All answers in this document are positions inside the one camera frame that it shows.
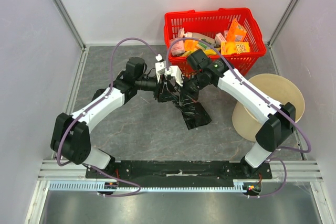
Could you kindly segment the black trash bag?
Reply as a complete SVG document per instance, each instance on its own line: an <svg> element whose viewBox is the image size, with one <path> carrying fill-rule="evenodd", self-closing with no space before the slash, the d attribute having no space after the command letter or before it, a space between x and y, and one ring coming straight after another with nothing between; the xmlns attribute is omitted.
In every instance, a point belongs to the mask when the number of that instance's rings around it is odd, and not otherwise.
<svg viewBox="0 0 336 224"><path fill-rule="evenodd" d="M174 88L174 99L171 102L181 112L184 122L189 130L211 123L212 119L210 115L199 101L193 102L190 99L183 98L181 96L181 87L179 85L175 85Z"/></svg>

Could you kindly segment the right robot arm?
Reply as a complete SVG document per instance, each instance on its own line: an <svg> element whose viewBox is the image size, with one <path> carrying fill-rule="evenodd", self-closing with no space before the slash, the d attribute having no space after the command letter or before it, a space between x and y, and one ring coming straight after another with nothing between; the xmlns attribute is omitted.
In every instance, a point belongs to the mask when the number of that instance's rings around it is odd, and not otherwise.
<svg viewBox="0 0 336 224"><path fill-rule="evenodd" d="M212 84L234 97L261 124L255 135L256 143L241 160L240 166L245 178L254 178L260 165L293 133L295 106L290 102L281 104L264 94L227 60L220 58L212 61L200 49L186 60L196 74L184 81L184 91L197 92Z"/></svg>

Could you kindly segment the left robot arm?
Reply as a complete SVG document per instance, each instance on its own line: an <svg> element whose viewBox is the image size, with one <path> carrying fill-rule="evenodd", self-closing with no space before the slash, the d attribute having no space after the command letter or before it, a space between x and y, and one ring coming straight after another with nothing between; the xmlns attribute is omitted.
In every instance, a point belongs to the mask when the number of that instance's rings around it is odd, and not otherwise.
<svg viewBox="0 0 336 224"><path fill-rule="evenodd" d="M155 76L144 75L145 61L139 57L128 60L125 69L105 90L84 108L68 115L57 116L51 139L51 149L57 153L56 160L63 166L61 157L76 165L86 164L97 167L104 178L115 174L116 166L112 156L91 145L90 133L112 111L125 105L139 90L159 93L163 90L164 79L173 78L182 85L181 71L177 66L166 66L165 61L155 64Z"/></svg>

